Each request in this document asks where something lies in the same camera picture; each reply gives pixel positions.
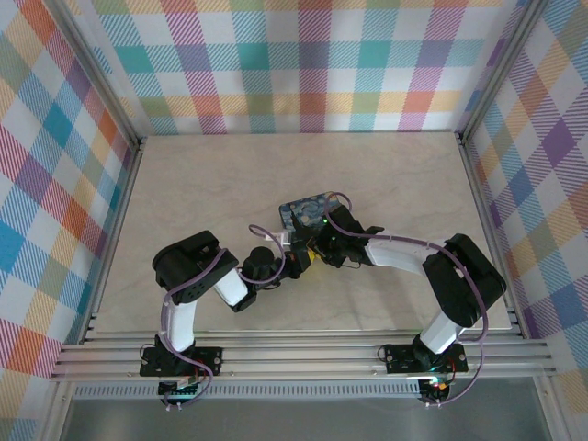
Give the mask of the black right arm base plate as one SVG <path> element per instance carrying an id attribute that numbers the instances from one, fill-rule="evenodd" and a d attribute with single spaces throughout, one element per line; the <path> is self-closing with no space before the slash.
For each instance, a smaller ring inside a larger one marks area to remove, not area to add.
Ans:
<path id="1" fill-rule="evenodd" d="M 378 358 L 388 374 L 404 373 L 467 373 L 469 365 L 463 345 L 453 344 L 441 354 L 425 346 L 383 345 Z"/>

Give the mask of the aluminium side rail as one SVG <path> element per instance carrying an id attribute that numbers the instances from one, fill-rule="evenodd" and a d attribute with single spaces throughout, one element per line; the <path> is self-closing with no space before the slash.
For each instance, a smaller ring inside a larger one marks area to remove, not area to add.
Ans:
<path id="1" fill-rule="evenodd" d="M 481 181 L 479 180 L 474 164 L 469 154 L 468 146 L 463 141 L 463 137 L 456 132 L 455 133 L 456 143 L 462 163 L 465 168 L 466 175 L 469 180 L 469 186 L 471 193 L 474 198 L 476 210 L 478 211 L 479 218 L 481 221 L 481 227 L 483 230 L 485 241 L 488 245 L 491 260 L 496 267 L 497 271 L 503 276 L 506 281 L 506 291 L 504 296 L 504 303 L 508 314 L 514 317 L 514 324 L 518 326 L 518 333 L 522 338 L 528 339 L 528 327 L 526 326 L 525 317 L 520 309 L 519 302 L 513 292 L 513 280 L 511 278 L 510 271 L 507 267 L 506 260 L 502 253 L 501 245 L 498 241 L 498 235 L 493 223 L 493 218 L 489 205 L 487 204 Z"/>
<path id="2" fill-rule="evenodd" d="M 120 201 L 115 211 L 115 217 L 112 223 L 112 231 L 109 235 L 103 257 L 98 261 L 95 283 L 92 285 L 84 306 L 79 325 L 73 334 L 73 342 L 82 345 L 85 342 L 85 336 L 90 330 L 90 322 L 97 316 L 102 299 L 106 290 L 109 273 L 113 266 L 114 256 L 119 243 L 120 234 L 125 220 L 130 197 L 137 179 L 144 147 L 147 139 L 142 138 L 131 156 L 130 169 L 121 191 Z"/>

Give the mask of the grey metal panel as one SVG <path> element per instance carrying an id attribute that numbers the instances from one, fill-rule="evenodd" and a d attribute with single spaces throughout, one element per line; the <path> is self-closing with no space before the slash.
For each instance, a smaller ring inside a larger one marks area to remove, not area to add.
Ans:
<path id="1" fill-rule="evenodd" d="M 60 441 L 552 441 L 537 413 L 398 401 L 75 401 Z"/>

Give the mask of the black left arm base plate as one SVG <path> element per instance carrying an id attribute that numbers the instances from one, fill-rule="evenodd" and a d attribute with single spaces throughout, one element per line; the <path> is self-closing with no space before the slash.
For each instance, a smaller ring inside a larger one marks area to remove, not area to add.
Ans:
<path id="1" fill-rule="evenodd" d="M 221 347 L 191 346 L 182 355 L 207 366 L 214 376 L 221 373 Z M 188 377 L 207 374 L 203 367 L 186 362 L 161 345 L 147 345 L 141 350 L 140 359 L 141 377 Z"/>

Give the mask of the blue starry night painted box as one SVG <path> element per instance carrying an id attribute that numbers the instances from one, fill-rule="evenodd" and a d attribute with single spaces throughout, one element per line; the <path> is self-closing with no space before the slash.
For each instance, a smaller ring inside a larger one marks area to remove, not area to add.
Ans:
<path id="1" fill-rule="evenodd" d="M 318 234 L 326 225 L 324 218 L 325 200 L 330 192 L 300 198 L 281 204 L 278 213 L 289 238 L 303 233 Z"/>

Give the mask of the aluminium mounting rail frame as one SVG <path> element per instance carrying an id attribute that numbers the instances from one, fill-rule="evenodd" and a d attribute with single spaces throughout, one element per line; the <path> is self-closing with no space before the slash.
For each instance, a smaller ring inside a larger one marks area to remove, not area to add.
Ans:
<path id="1" fill-rule="evenodd" d="M 379 347 L 412 341 L 408 332 L 207 331 L 198 345 L 220 346 L 221 380 L 382 379 L 386 368 Z M 140 379 L 140 350 L 153 339 L 147 332 L 91 331 L 80 345 L 65 345 L 53 380 L 108 381 Z M 484 346 L 465 345 L 469 372 L 485 378 L 553 374 L 554 359 L 542 340 L 525 339 L 513 330 L 492 332 Z"/>

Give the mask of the aluminium corner post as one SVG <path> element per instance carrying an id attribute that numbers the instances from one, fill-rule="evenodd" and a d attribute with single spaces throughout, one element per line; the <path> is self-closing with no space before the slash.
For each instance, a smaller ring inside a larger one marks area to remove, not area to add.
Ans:
<path id="1" fill-rule="evenodd" d="M 65 0 L 43 0 L 45 6 L 55 19 L 57 26 L 62 31 L 65 39 L 73 49 L 90 83 L 96 88 L 112 118 L 119 127 L 123 137 L 129 142 L 134 151 L 141 148 L 141 136 L 130 122 L 126 112 L 107 80 L 107 76 L 88 44 L 82 30 L 74 20 L 74 16 L 65 3 Z"/>
<path id="2" fill-rule="evenodd" d="M 506 76 L 524 48 L 532 30 L 541 18 L 549 0 L 521 0 L 506 22 L 503 33 L 498 39 L 488 63 L 484 67 L 481 79 L 470 96 L 455 131 L 460 145 L 465 147 L 472 139 L 488 109 L 495 99 Z"/>

